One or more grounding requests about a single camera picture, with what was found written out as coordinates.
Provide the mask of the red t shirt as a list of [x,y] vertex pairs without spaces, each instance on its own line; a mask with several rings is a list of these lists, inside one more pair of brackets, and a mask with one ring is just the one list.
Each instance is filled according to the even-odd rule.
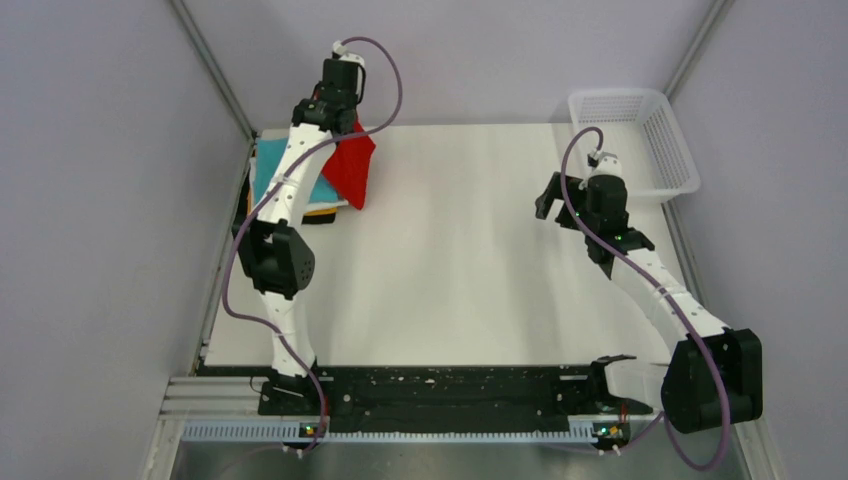
[[321,174],[338,196],[362,210],[366,205],[369,170],[376,144],[368,135],[332,144],[334,150]]

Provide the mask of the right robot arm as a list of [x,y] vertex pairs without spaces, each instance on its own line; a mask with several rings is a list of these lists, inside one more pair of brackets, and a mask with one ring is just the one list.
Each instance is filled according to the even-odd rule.
[[544,220],[552,205],[563,206],[556,223],[575,231],[587,227],[589,259],[639,308],[669,350],[666,362],[629,354],[601,357],[603,374],[586,385],[589,404],[612,412],[626,399],[663,411],[681,433],[722,424],[719,395],[726,394],[733,424],[763,413],[762,343],[750,329],[734,330],[704,308],[663,264],[653,242],[630,226],[622,178],[583,180],[552,174],[535,201]]

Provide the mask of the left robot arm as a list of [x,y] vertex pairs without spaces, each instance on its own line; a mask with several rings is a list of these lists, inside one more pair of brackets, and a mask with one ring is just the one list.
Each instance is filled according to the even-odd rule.
[[312,190],[337,139],[354,132],[364,91],[364,61],[357,54],[333,55],[310,97],[293,110],[287,144],[265,192],[250,212],[238,251],[246,275],[272,324],[271,367],[284,387],[283,401],[297,413],[319,404],[320,386],[307,377],[316,360],[304,308],[295,300],[316,269],[315,255],[299,229]]

